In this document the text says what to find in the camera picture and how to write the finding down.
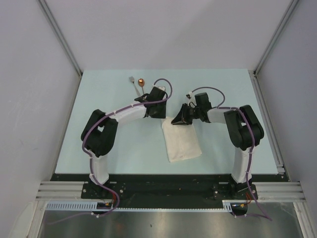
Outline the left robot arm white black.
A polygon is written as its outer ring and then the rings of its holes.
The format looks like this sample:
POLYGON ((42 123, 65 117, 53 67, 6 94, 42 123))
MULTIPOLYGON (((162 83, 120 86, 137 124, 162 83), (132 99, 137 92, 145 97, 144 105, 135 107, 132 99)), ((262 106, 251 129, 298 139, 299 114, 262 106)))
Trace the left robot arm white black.
POLYGON ((137 119, 166 117, 166 101, 169 97, 162 87, 154 86, 149 94, 135 99, 135 103, 109 114, 96 109, 92 112, 81 134, 82 150, 90 158, 92 192, 98 198, 109 194, 106 156, 114 146, 119 126, 137 119))

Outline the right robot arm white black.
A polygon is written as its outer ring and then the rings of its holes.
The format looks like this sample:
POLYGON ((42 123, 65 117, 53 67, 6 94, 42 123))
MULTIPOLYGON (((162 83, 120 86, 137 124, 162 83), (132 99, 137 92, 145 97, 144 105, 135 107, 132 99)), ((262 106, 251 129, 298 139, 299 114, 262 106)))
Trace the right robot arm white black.
POLYGON ((234 166, 229 182, 229 195, 240 199, 252 184, 252 159, 256 146, 264 137, 264 129, 250 105, 242 107, 212 107, 207 93, 194 96, 194 102, 184 103, 172 125, 191 125, 200 119, 206 123, 226 125, 229 138, 235 147, 234 166))

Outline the white cloth napkin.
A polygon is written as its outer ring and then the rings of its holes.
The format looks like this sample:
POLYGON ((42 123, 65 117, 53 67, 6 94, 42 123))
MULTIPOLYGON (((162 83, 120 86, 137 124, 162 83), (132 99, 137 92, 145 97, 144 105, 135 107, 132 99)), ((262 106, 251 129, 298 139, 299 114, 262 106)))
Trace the white cloth napkin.
POLYGON ((201 156, 197 134, 193 125, 173 125, 172 118, 161 120, 166 151, 170 163, 201 156))

